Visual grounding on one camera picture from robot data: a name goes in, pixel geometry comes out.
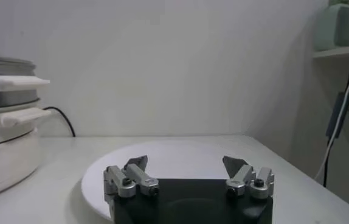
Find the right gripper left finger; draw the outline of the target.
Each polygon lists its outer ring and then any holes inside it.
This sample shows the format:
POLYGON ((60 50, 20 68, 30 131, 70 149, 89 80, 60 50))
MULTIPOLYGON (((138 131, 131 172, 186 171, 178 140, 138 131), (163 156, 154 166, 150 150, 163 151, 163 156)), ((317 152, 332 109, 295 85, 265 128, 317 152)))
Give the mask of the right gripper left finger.
POLYGON ((118 166, 108 166, 103 171, 103 187, 105 200, 115 196, 133 198, 137 188, 142 195, 156 197, 159 194, 159 180, 145 173, 148 157, 146 155, 131 158, 121 169, 118 166))

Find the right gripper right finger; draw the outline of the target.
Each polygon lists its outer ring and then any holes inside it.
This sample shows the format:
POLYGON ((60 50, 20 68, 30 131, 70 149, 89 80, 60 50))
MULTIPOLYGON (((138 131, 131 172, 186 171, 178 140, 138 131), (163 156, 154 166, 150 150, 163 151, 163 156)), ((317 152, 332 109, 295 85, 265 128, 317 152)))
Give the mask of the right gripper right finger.
POLYGON ((258 173, 245 160, 223 157, 223 164, 229 175, 226 180, 226 195, 238 198, 246 192, 256 200, 265 200, 274 194, 275 175, 272 169, 262 167, 258 173))

